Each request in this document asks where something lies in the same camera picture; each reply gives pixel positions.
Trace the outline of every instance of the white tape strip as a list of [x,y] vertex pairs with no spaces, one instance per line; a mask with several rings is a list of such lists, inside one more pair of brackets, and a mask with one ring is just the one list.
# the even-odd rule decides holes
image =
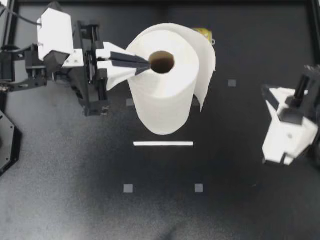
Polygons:
[[134,141],[134,146],[193,146],[193,141]]

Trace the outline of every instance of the gray square marker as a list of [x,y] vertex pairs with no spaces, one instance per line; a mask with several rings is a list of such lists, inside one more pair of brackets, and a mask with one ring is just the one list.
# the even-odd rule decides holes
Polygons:
[[203,193],[204,192],[204,185],[202,183],[196,183],[194,185],[194,191],[196,193]]
[[228,87],[235,88],[236,86],[237,86],[237,80],[235,80],[235,79],[228,80]]
[[132,194],[134,192],[133,184],[123,184],[123,193]]

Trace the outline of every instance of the black metal bracket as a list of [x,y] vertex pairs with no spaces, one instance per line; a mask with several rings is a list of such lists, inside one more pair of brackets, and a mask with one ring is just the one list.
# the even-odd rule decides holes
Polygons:
[[[73,68],[68,76],[85,116],[107,116],[110,106],[107,95],[107,78],[101,78],[97,71],[96,49],[100,42],[97,22],[77,21],[73,33],[75,49],[83,49],[83,68]],[[91,46],[85,48],[84,41],[90,40]],[[95,88],[98,101],[90,101],[89,88]]]

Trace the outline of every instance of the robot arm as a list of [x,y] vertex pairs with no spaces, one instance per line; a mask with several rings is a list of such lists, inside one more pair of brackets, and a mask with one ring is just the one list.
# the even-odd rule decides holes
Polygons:
[[320,68],[305,67],[296,89],[263,86],[271,114],[262,150],[264,160],[290,165],[318,139]]
[[[151,68],[147,60],[102,42],[98,23],[77,21],[72,26],[70,15],[57,2],[48,6],[37,23],[37,45],[0,52],[0,91],[28,90],[46,86],[48,80],[66,78],[85,116],[106,116],[110,108],[107,86],[109,90]],[[18,83],[14,62],[21,60],[25,60],[28,78]],[[95,89],[98,100],[90,99],[90,88]]]

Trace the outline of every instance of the loose paper towel sheet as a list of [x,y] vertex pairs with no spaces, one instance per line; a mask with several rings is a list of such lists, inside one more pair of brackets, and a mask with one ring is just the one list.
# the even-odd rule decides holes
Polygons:
[[[188,120],[193,95],[202,109],[216,68],[214,48],[203,35],[173,23],[158,24],[140,33],[127,51],[146,60],[159,51],[174,57],[168,73],[150,69],[128,80],[136,112],[147,129],[157,135],[176,132]],[[117,84],[109,79],[107,90]]]

